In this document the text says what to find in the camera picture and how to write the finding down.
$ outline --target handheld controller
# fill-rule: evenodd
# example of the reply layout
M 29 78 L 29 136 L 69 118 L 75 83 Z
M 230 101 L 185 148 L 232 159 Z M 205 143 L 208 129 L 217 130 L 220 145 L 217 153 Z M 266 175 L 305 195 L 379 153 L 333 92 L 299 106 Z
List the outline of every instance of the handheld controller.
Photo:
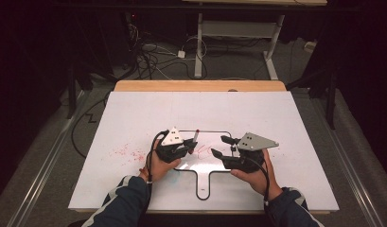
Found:
M 233 139 L 225 135 L 220 139 L 222 142 L 231 145 L 232 152 L 237 150 L 239 157 L 224 156 L 220 151 L 211 148 L 214 157 L 222 160 L 226 169 L 240 169 L 247 173 L 259 170 L 264 163 L 262 149 L 279 146 L 277 142 L 251 132 L 246 132 L 241 139 Z
M 197 142 L 194 142 L 193 138 L 184 140 L 179 131 L 172 128 L 164 132 L 164 137 L 159 141 L 155 150 L 162 161 L 171 163 L 185 157 L 188 152 L 191 153 L 196 146 Z

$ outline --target person's right hand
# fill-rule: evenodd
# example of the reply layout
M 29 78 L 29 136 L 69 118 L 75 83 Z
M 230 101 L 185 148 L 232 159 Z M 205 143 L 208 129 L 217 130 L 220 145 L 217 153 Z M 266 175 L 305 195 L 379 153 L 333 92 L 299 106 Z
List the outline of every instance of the person's right hand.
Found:
M 278 183 L 276 182 L 275 174 L 273 173 L 273 164 L 271 163 L 269 152 L 266 149 L 263 149 L 263 153 L 264 153 L 264 160 L 265 160 L 265 163 L 263 163 L 263 168 L 266 171 L 268 169 L 268 174 L 270 179 L 270 189 L 269 189 L 268 200 L 271 201 L 275 197 L 279 196 L 279 194 L 282 193 L 282 189 L 281 187 L 279 187 Z M 258 170 L 253 173 L 246 173 L 238 169 L 232 169 L 231 174 L 241 179 L 242 181 L 249 183 L 254 191 L 264 196 L 266 192 L 266 187 L 267 187 L 267 180 L 261 170 Z

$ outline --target dark jacket sleeve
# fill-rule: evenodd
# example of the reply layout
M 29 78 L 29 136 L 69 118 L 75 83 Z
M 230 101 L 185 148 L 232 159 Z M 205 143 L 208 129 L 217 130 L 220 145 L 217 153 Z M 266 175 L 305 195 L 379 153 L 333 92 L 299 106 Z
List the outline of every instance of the dark jacket sleeve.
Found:
M 137 226 L 149 202 L 149 188 L 140 177 L 125 177 L 107 196 L 104 204 L 84 224 L 92 226 Z
M 324 226 L 308 212 L 305 197 L 293 187 L 283 187 L 283 192 L 264 204 L 264 210 L 275 226 Z

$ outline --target white board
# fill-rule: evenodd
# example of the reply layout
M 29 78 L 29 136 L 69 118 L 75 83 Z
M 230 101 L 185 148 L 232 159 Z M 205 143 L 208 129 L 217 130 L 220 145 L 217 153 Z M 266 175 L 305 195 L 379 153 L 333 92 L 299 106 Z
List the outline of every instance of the white board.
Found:
M 69 208 L 98 209 L 122 177 L 139 173 L 154 136 L 172 127 L 229 131 L 234 138 L 249 131 L 277 141 L 269 153 L 278 183 L 300 189 L 311 211 L 339 209 L 289 92 L 111 93 Z M 263 209 L 262 196 L 228 171 L 210 173 L 208 194 L 198 199 L 194 172 L 171 170 L 153 185 L 149 211 Z

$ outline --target person's left hand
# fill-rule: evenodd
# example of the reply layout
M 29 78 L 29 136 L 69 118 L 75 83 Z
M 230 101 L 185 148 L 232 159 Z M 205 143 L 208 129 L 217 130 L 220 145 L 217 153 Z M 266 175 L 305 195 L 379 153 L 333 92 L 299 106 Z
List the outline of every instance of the person's left hand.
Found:
M 170 171 L 172 168 L 175 168 L 176 166 L 178 166 L 181 163 L 181 159 L 176 159 L 176 160 L 172 161 L 171 163 L 166 163 L 166 162 L 162 161 L 158 157 L 157 152 L 155 151 L 155 149 L 157 148 L 158 142 L 159 142 L 159 140 L 155 141 L 154 151 L 152 152 L 151 175 L 152 175 L 153 182 L 161 180 L 167 174 L 168 171 Z M 146 179 L 147 177 L 142 176 L 142 175 L 144 175 L 144 174 L 140 174 L 139 177 L 143 177 L 143 179 L 145 179 L 147 181 L 148 180 L 148 179 Z

